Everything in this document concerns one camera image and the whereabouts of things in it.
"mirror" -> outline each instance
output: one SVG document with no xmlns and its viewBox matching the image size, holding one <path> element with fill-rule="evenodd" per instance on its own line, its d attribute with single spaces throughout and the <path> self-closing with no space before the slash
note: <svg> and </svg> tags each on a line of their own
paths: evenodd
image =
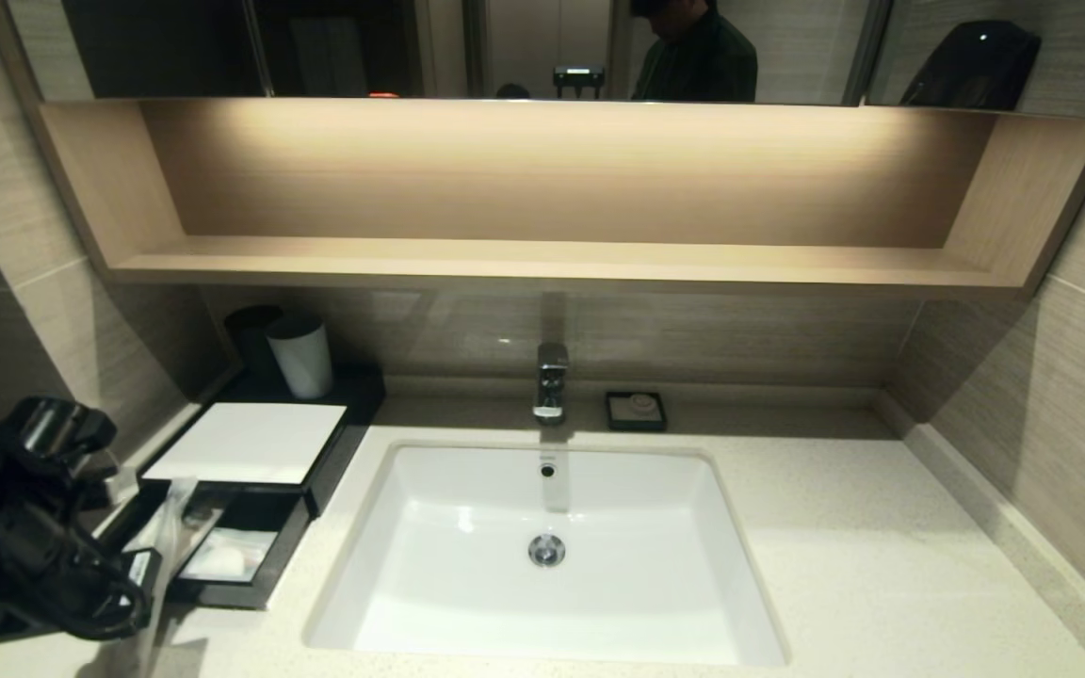
<svg viewBox="0 0 1085 678">
<path fill-rule="evenodd" d="M 1085 118 L 1085 0 L 895 0 L 869 102 Z"/>
<path fill-rule="evenodd" d="M 49 102 L 856 104 L 889 0 L 8 0 Z"/>
</svg>

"faucet handle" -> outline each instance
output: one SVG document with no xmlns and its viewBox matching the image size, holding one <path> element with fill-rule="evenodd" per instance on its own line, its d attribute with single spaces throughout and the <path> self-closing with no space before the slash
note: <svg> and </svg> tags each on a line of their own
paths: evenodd
<svg viewBox="0 0 1085 678">
<path fill-rule="evenodd" d="M 557 342 L 539 344 L 539 369 L 567 369 L 567 347 Z"/>
</svg>

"sink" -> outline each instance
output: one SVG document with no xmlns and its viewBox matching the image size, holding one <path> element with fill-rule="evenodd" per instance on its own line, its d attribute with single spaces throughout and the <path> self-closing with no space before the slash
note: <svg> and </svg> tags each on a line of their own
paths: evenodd
<svg viewBox="0 0 1085 678">
<path fill-rule="evenodd" d="M 310 647 L 787 662 L 695 453 L 400 446 L 359 516 Z"/>
</svg>

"white cup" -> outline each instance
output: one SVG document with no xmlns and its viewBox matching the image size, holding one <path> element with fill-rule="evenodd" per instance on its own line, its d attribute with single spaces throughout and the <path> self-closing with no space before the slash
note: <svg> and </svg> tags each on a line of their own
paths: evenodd
<svg viewBox="0 0 1085 678">
<path fill-rule="evenodd" d="M 332 391 L 332 361 L 320 318 L 285 315 L 267 327 L 267 343 L 293 396 L 310 400 Z"/>
</svg>

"man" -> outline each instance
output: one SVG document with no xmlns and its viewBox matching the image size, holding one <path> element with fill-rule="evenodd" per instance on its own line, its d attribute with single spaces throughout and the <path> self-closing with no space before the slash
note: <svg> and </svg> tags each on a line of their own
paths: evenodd
<svg viewBox="0 0 1085 678">
<path fill-rule="evenodd" d="M 644 102 L 756 102 L 756 47 L 718 0 L 630 0 L 659 41 L 647 51 L 633 99 Z"/>
</svg>

